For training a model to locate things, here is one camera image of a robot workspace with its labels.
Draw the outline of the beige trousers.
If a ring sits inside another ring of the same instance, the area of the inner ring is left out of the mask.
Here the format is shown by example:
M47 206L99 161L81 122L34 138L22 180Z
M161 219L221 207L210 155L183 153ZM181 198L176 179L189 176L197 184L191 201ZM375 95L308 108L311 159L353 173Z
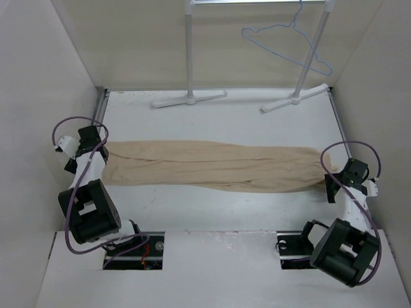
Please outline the beige trousers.
M103 183L194 185L229 192L289 193L336 171L331 157L307 147L243 146L213 141L108 142Z

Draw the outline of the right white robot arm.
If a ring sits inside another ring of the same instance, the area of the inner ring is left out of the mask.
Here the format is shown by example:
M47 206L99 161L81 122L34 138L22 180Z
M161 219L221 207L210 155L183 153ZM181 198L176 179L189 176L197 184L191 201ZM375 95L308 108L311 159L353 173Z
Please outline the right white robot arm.
M363 274L381 248L371 234L366 217L368 196L376 196L376 184L366 179L368 165L350 158L344 168L324 175L329 203L335 203L338 217L320 238L315 232L298 237L299 249L310 256L310 266L348 287L360 285Z

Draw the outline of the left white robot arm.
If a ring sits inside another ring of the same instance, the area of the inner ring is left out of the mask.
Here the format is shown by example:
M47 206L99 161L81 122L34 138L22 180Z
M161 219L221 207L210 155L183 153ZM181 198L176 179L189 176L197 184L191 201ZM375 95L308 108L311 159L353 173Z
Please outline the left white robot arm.
M78 134L79 139L63 136L57 144L57 151L69 157L64 170L74 175L70 187L58 195L64 215L70 200L73 200L69 232L78 244L115 239L104 249L119 248L129 255L139 255L143 251L145 237L137 235L139 228L133 221L120 218L102 182L109 151L101 143L98 127L86 126L79 129Z

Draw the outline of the white clothes rack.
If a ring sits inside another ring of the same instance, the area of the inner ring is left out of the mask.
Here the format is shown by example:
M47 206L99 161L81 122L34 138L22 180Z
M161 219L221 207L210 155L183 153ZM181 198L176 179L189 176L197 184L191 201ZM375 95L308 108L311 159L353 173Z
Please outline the white clothes rack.
M152 103L152 107L154 108L166 108L178 105L194 105L199 102L203 101L210 101L215 99L222 99L226 98L228 92L226 90L221 90L218 94L210 95L210 94L203 94L203 95L196 95L194 90L194 82L193 82L193 35L192 35L192 15L193 10L196 6L210 6L210 5L247 5L247 4L271 4L271 1L186 1L185 2L185 47L186 47L186 94L181 97L173 98L173 99L166 99L162 101L154 101ZM322 12L322 16L319 21L319 25L317 26L317 30L315 32L315 36L313 39L310 39L309 36L296 28L297 19L299 14L301 13L304 2L298 1L299 9L294 14L292 21L289 24L275 24L273 26L268 26L265 28L260 28L258 30L250 27L243 28L241 30L241 35L252 42L253 44L263 48L265 51L272 53L284 60L292 62L302 67L301 74L297 81L297 85L295 86L294 91L284 99L279 99L275 102L268 103L263 105L260 108L260 111L263 113L273 112L275 110L279 110L280 108L287 107L289 105L298 105L299 103L303 102L308 98L312 98L314 96L318 96L324 92L327 92L329 86L323 83L314 88L310 88L308 90L303 90L302 87L304 82L306 81L307 75L309 71L314 71L316 73L322 74L324 76L330 76L333 74L333 70L329 64L325 61L319 59L319 54L317 52L317 48L319 46L320 40L322 38L323 32L325 30L327 21L329 16L335 6L335 1L332 0L325 0L321 1L324 5L324 9ZM306 60L304 63L292 60L286 56L280 55L279 53L274 52L273 50L267 48L262 43L254 40L252 37L246 34L247 31L251 31L253 33L259 33L261 31L270 30L274 28L287 28L293 29L298 34L301 34L310 45L310 49Z

